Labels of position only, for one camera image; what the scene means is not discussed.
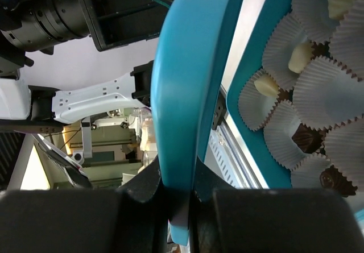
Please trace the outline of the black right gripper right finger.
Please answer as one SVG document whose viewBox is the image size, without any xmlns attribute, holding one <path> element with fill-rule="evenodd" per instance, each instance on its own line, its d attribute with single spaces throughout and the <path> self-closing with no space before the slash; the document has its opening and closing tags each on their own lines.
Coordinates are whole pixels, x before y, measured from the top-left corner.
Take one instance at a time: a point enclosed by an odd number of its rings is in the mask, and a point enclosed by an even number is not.
<svg viewBox="0 0 364 253">
<path fill-rule="evenodd" d="M 192 252 L 354 252 L 355 218 L 327 189 L 236 189 L 197 161 Z"/>
</svg>

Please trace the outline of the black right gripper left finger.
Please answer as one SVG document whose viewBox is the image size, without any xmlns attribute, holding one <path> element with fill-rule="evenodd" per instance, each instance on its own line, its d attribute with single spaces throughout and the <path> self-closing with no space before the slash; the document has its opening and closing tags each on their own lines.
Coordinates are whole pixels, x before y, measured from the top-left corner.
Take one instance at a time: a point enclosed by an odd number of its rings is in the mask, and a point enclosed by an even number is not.
<svg viewBox="0 0 364 253">
<path fill-rule="evenodd" d="M 165 252 L 159 162 L 117 189 L 1 193 L 2 252 Z"/>
</svg>

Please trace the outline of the dark chocolate top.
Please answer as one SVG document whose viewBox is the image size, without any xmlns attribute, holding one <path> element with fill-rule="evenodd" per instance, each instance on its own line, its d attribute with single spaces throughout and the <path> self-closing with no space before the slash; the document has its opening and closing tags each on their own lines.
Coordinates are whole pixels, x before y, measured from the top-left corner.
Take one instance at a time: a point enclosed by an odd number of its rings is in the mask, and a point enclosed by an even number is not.
<svg viewBox="0 0 364 253">
<path fill-rule="evenodd" d="M 334 165 L 321 172 L 320 184 L 325 189 L 337 191 L 343 197 L 355 196 L 358 189 Z"/>
</svg>

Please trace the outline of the dark chocolate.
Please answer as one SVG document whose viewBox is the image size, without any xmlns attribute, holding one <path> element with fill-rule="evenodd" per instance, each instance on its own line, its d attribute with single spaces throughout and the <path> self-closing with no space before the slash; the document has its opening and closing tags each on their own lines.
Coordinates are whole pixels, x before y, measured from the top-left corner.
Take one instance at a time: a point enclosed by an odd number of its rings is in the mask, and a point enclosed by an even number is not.
<svg viewBox="0 0 364 253">
<path fill-rule="evenodd" d="M 300 124 L 291 139 L 304 153 L 312 154 L 321 148 L 325 134 Z"/>
<path fill-rule="evenodd" d="M 343 197 L 355 196 L 358 189 L 334 165 L 321 172 L 320 184 L 325 189 L 337 191 Z"/>
</svg>

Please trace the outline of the teal box lid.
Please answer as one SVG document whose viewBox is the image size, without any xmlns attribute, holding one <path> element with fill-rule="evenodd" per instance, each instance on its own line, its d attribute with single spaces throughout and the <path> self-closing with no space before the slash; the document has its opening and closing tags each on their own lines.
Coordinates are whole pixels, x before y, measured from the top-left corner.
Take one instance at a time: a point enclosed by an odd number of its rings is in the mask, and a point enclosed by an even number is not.
<svg viewBox="0 0 364 253">
<path fill-rule="evenodd" d="M 198 160 L 214 110 L 243 0 L 174 0 L 159 36 L 151 109 L 172 240 L 187 245 Z"/>
</svg>

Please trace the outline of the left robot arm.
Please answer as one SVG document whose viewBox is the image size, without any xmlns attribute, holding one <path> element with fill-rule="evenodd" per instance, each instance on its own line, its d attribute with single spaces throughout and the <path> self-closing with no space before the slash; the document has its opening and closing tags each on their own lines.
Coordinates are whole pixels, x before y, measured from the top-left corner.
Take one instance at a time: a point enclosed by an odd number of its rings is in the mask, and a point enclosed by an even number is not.
<svg viewBox="0 0 364 253">
<path fill-rule="evenodd" d="M 1 0 L 1 130 L 149 107 L 153 63 L 121 49 L 157 38 L 173 1 Z"/>
</svg>

